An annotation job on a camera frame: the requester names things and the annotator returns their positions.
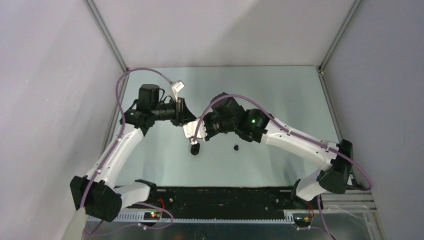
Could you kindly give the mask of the black earbud charging case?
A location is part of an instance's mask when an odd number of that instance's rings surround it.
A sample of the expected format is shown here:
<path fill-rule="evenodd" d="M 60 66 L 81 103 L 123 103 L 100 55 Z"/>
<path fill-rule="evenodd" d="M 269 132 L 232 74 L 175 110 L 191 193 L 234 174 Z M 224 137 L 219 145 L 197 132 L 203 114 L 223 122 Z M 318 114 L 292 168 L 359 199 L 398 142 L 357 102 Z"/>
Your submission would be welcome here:
<path fill-rule="evenodd" d="M 196 144 L 191 145 L 191 147 L 190 147 L 190 153 L 193 156 L 198 155 L 199 152 L 200 152 L 200 147 L 201 147 L 201 145 L 199 143 L 196 143 Z"/>

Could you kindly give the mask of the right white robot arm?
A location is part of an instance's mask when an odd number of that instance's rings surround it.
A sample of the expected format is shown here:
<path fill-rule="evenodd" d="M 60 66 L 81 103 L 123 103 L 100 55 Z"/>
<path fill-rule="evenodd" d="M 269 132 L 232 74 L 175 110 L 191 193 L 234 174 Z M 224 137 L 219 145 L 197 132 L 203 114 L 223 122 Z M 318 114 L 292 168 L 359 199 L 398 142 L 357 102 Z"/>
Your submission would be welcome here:
<path fill-rule="evenodd" d="M 235 133 L 249 143 L 281 148 L 318 167 L 294 184 L 290 201 L 297 209 L 304 209 L 324 192 L 344 194 L 348 189 L 353 144 L 346 139 L 336 143 L 313 137 L 283 123 L 253 100 L 223 92 L 198 118 L 193 142 L 225 133 Z"/>

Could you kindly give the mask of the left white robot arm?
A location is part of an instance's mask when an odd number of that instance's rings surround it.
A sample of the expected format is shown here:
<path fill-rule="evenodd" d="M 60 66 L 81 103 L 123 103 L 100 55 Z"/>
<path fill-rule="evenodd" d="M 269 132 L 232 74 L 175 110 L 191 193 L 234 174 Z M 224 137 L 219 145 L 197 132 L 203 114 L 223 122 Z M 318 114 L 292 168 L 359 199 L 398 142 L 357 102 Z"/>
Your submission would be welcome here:
<path fill-rule="evenodd" d="M 76 210 L 83 209 L 89 216 L 112 222 L 119 212 L 140 202 L 145 208 L 153 208 L 158 202 L 158 194 L 151 190 L 153 183 L 137 180 L 132 184 L 116 186 L 120 171 L 135 147 L 146 136 L 156 121 L 170 121 L 182 127 L 184 136 L 189 139 L 191 152 L 198 153 L 200 146 L 194 139 L 197 118 L 188 110 L 185 100 L 178 97 L 184 88 L 182 81 L 171 83 L 170 102 L 159 100 L 160 87 L 143 84 L 138 98 L 123 114 L 117 135 L 105 149 L 99 160 L 85 176 L 75 176 L 70 182 L 70 190 Z"/>

